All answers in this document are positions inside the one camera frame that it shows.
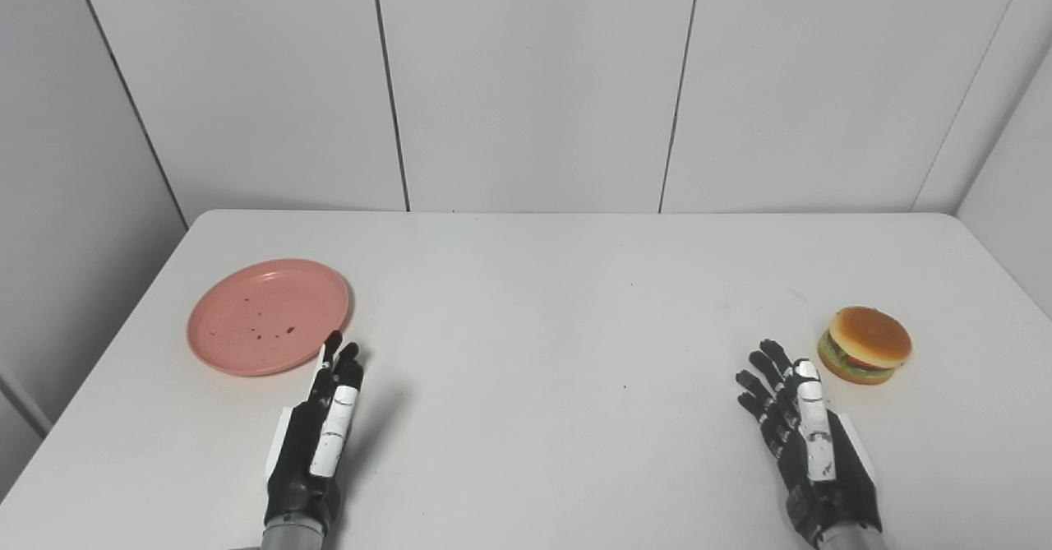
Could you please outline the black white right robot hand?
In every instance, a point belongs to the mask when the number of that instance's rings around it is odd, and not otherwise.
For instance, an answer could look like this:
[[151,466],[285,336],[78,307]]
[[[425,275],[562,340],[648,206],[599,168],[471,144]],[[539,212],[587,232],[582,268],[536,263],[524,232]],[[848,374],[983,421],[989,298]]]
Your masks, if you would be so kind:
[[811,360],[790,360],[775,340],[734,376],[739,405],[758,423],[786,488],[788,520],[813,549],[886,549],[871,472],[825,399]]

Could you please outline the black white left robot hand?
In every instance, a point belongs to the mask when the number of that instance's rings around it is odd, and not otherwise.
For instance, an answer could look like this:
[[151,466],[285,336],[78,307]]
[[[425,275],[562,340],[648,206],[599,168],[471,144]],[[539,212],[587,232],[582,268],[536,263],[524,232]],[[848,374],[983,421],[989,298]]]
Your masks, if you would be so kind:
[[339,514],[335,475],[352,432],[364,366],[341,331],[326,338],[308,396],[285,408],[268,457],[263,549],[320,549]]

